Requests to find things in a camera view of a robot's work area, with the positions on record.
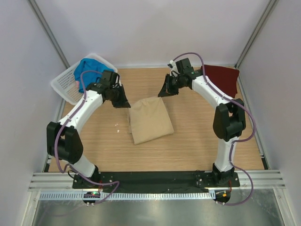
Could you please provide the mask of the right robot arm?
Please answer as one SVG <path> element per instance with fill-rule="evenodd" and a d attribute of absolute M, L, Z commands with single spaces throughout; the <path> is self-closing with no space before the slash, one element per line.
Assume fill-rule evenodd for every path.
<path fill-rule="evenodd" d="M 246 128 L 244 102 L 231 100 L 204 74 L 204 68 L 195 70 L 188 58 L 168 64 L 171 71 L 166 74 L 159 97 L 178 95 L 179 90 L 188 87 L 201 95 L 214 109 L 213 130 L 218 138 L 218 151 L 213 163 L 212 182 L 226 186 L 234 177 L 233 156 L 236 142 Z"/>

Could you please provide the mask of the beige t shirt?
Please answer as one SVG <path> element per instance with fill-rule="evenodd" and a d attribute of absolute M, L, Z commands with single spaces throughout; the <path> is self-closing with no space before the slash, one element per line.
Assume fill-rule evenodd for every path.
<path fill-rule="evenodd" d="M 129 108 L 128 117 L 135 145 L 174 133 L 167 108 L 160 97 L 137 101 Z"/>

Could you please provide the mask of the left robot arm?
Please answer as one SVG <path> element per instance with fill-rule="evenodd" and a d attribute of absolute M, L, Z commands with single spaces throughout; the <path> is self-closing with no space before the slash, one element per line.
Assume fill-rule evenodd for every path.
<path fill-rule="evenodd" d="M 47 125 L 47 152 L 54 157 L 59 171 L 65 173 L 70 168 L 89 188 L 102 186 L 102 183 L 98 167 L 83 154 L 84 147 L 79 136 L 83 126 L 105 101 L 110 101 L 114 108 L 130 108 L 120 75 L 108 70 L 100 75 L 87 86 L 83 76 L 80 76 L 83 88 L 80 101 L 59 122 Z"/>

